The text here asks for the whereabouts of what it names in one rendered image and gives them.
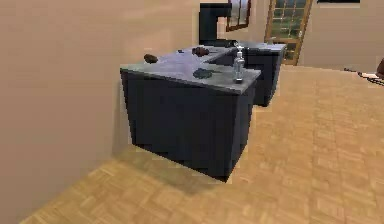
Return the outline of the dark blue kitchen counter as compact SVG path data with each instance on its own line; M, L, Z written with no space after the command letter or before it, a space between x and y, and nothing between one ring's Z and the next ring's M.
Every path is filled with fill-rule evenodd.
M234 70L243 46L243 81ZM208 55L198 57L195 47ZM120 67L132 143L220 181L227 181L247 145L252 108L276 90L284 44L197 45ZM198 68L212 70L197 79Z

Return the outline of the dark green flat food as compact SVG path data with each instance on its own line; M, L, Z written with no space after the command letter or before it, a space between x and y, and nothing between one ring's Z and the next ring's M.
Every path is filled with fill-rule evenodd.
M198 68L193 72L193 76L197 79L207 79L210 78L213 74L212 70Z

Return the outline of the dark reddish brown lumpy food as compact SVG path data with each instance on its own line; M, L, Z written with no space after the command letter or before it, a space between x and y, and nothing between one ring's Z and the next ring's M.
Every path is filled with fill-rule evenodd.
M202 57L202 56L208 55L210 51L204 47L195 47L192 49L192 53L194 55L197 55L198 57Z

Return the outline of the clear soap dispenser bottle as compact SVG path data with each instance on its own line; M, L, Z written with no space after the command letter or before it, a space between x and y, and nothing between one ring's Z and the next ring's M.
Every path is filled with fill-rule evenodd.
M237 83L241 83L243 81L243 68L245 60L243 58L243 46L239 43L235 44L237 48L236 58L234 59L234 70L235 70L235 78L234 80Z

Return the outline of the brown framed window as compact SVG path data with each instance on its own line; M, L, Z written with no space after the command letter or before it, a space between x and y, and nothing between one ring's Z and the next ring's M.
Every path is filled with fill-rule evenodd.
M226 31L231 32L249 25L251 0L228 0L232 4L231 15L227 18Z

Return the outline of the wooden glass pane door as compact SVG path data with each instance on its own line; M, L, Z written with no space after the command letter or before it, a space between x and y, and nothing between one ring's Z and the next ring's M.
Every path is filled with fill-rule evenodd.
M285 44L283 62L297 65L313 0L270 0L264 41Z

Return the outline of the dark brown round object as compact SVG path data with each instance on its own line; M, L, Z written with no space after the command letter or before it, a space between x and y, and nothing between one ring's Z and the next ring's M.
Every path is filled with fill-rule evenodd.
M384 58L381 60L377 67L376 76L384 80Z

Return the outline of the black framed wall picture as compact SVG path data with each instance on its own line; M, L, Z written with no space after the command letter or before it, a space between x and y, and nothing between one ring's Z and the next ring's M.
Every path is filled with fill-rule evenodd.
M316 0L317 3L330 3L330 4L359 4L361 0Z

